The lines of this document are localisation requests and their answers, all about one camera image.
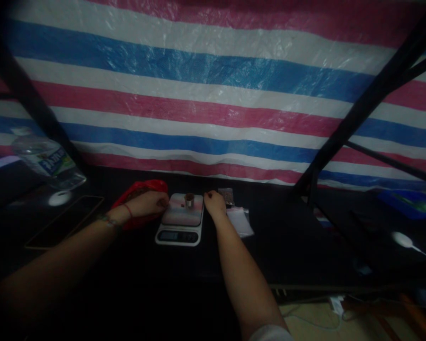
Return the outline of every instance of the small metal cup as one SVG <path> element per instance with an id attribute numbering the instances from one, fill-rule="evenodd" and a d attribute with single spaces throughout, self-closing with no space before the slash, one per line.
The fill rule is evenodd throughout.
<path id="1" fill-rule="evenodd" d="M 194 194 L 186 193 L 185 195 L 185 207 L 193 208 L 194 207 Z"/>

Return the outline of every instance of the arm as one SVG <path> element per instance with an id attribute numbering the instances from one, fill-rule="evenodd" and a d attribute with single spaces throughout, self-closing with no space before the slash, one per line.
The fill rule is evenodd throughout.
<path id="1" fill-rule="evenodd" d="M 211 191 L 204 195 L 204 201 L 216 226 L 222 274 L 243 340 L 249 340 L 255 331 L 266 324 L 287 330 L 262 272 L 227 217 L 223 197 Z"/>
<path id="2" fill-rule="evenodd" d="M 164 211 L 168 202 L 166 193 L 150 191 L 126 204 L 139 217 Z M 107 216 L 119 224 L 130 219 L 124 206 Z M 115 228 L 95 221 L 5 278 L 0 282 L 0 301 L 6 312 L 20 325 L 33 326 L 51 304 L 69 293 L 115 238 Z"/>

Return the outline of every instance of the red string bracelet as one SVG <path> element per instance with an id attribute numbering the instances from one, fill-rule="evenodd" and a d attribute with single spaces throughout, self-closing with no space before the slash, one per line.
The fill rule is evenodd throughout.
<path id="1" fill-rule="evenodd" d="M 126 209 L 128 210 L 129 215 L 131 216 L 131 218 L 134 218 L 134 217 L 133 217 L 133 214 L 131 213 L 131 210 L 130 210 L 130 209 L 129 209 L 129 207 L 128 207 L 128 205 L 127 205 L 127 204 L 122 204 L 122 205 L 126 207 Z"/>

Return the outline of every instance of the water bottle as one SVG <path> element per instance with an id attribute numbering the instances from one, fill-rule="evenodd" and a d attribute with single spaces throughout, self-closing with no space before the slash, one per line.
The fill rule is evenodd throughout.
<path id="1" fill-rule="evenodd" d="M 71 190 L 87 178 L 57 142 L 33 135 L 28 127 L 12 128 L 18 136 L 11 144 L 14 153 L 47 184 L 59 190 Z"/>

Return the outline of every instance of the digital scale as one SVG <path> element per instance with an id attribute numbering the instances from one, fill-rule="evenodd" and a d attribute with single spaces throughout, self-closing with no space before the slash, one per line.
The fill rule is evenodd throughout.
<path id="1" fill-rule="evenodd" d="M 194 195 L 187 205 L 185 194 L 172 194 L 169 206 L 162 216 L 155 242 L 161 245 L 196 246 L 202 235 L 204 197 Z"/>

